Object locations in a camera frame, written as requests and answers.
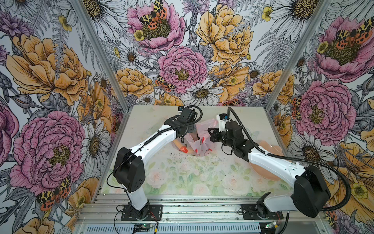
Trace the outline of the pink plastic bag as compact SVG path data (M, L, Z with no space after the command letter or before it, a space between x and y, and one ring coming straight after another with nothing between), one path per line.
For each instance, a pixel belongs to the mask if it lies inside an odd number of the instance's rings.
M196 124L196 131L185 136L188 154L203 157L208 156L215 149L215 144L210 140L209 128L216 128L218 121L210 119Z

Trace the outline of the pink scalloped bowl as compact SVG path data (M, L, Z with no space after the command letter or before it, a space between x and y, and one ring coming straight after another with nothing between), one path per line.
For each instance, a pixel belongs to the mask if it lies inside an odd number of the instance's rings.
M278 145L271 145L268 142L261 140L258 142L259 146L264 148L265 150L269 151L270 153L279 155L279 156L284 156L282 148ZM254 171L268 179L268 180L273 180L273 181L279 181L281 180L281 177L278 176L277 173L274 173L275 169L277 169L277 166L274 164L275 158L270 157L270 160L262 160L260 165L258 163L252 163L250 162L249 164L251 167L254 169Z

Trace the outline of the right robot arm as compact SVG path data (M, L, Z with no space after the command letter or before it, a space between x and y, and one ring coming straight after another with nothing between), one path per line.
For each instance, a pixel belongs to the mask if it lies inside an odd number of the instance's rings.
M260 218L283 211L299 211L307 217L316 217L322 211L331 194L317 167L271 157L259 144L246 139L240 124L230 120L227 114L219 114L216 119L218 127L208 129L212 142L231 148L236 157L265 169L293 188L290 195L274 196L270 192L262 195L254 208Z

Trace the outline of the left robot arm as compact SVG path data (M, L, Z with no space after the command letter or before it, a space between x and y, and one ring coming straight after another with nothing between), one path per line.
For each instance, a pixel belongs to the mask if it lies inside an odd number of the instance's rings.
M146 181L145 164L167 144L194 132L196 123L203 117L203 111L195 105L181 106L178 111L178 115L165 120L146 140L130 149L122 147L117 152L111 175L129 198L122 211L122 221L145 220L152 218L153 213L162 211L162 205L150 205L142 188Z

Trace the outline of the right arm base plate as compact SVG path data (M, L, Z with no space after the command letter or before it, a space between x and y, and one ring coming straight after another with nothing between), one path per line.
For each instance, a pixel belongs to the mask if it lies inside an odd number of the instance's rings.
M270 212L266 207L257 204L241 204L238 213L244 220L282 220L282 212Z

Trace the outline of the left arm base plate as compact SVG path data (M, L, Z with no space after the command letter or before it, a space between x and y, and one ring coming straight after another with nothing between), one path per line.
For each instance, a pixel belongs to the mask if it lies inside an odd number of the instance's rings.
M146 205L138 211L130 204L124 206L121 221L161 221L163 214L163 205Z

